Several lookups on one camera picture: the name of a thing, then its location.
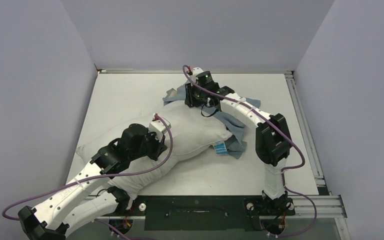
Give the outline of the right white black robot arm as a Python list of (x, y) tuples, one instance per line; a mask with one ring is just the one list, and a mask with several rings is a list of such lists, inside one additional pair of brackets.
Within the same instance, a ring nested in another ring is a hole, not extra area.
[(230, 87), (220, 87), (209, 71), (186, 65), (183, 73), (188, 80), (185, 84), (186, 105), (213, 107), (255, 130), (255, 153), (264, 163), (262, 207), (269, 215), (292, 213), (294, 204), (288, 197), (282, 173), (292, 147), (285, 117), (280, 113), (264, 112)]

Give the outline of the white pillow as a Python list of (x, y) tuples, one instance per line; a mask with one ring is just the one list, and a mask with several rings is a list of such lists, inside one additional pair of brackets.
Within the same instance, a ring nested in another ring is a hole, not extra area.
[(114, 177), (107, 185), (124, 190), (134, 200), (138, 193), (164, 177), (177, 163), (191, 159), (211, 145), (221, 143), (232, 137), (227, 127), (215, 117), (201, 116), (198, 108), (189, 108), (180, 101), (172, 102), (156, 113), (170, 124), (171, 133), (165, 134), (167, 147), (157, 160), (147, 156), (130, 163), (126, 174)]

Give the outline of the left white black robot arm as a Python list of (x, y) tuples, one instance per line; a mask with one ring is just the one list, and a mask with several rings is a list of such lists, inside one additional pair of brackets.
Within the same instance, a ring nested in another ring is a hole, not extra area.
[(18, 212), (23, 232), (30, 240), (64, 240), (77, 229), (103, 215), (123, 215), (130, 197), (126, 191), (110, 187), (101, 196), (82, 201), (115, 177), (124, 177), (132, 161), (159, 156), (173, 150), (171, 124), (155, 118), (149, 126), (132, 123), (119, 138), (101, 147), (84, 168), (47, 200)]

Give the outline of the patchwork green beige pillowcase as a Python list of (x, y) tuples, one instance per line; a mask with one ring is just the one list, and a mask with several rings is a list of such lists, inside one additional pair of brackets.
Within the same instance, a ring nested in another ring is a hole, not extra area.
[[(166, 96), (162, 98), (163, 105), (168, 105), (172, 102), (182, 101), (186, 99), (186, 89), (184, 85), (179, 86), (177, 89), (171, 88), (166, 92)], [(232, 136), (225, 140), (225, 147), (227, 154), (239, 159), (246, 150), (247, 143), (243, 140), (245, 135), (246, 125), (225, 112), (215, 112), (214, 107), (204, 108), (204, 117), (214, 117), (222, 122), (226, 129), (232, 133)]]

